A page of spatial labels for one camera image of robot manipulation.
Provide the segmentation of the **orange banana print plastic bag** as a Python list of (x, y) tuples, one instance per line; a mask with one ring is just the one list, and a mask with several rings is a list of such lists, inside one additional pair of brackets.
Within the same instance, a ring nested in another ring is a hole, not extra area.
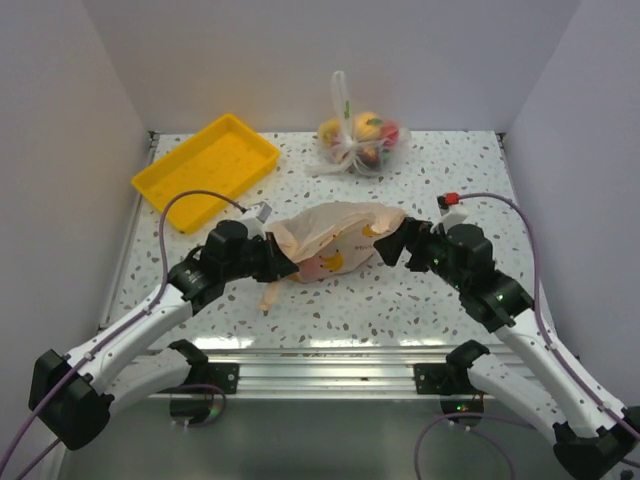
[(266, 231), (298, 267), (286, 278), (308, 284), (355, 270), (406, 218), (403, 209), (381, 203), (330, 202), (272, 222)]

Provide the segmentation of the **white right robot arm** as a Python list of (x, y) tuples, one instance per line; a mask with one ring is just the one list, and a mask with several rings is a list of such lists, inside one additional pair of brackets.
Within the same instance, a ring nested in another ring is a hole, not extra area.
[(407, 218), (374, 247), (389, 266), (408, 251), (407, 269), (432, 272), (453, 287), (465, 313), (535, 376), (527, 380), (488, 347), (469, 340), (446, 357), (443, 393), (473, 388), (501, 401), (549, 441), (575, 479), (602, 478), (638, 445), (639, 409), (608, 393), (537, 318), (529, 294), (496, 267), (493, 245), (481, 228)]

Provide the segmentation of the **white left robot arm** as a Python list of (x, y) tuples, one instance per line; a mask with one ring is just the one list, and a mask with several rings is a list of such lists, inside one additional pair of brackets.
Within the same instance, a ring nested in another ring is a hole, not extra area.
[(228, 283), (272, 283), (297, 270), (257, 220), (219, 222), (205, 245), (174, 265), (129, 314), (64, 355), (42, 354), (34, 365), (30, 409), (67, 448), (79, 450), (126, 404), (165, 389), (193, 393), (212, 387), (205, 354), (187, 340), (171, 342), (154, 366), (134, 361), (221, 297)]

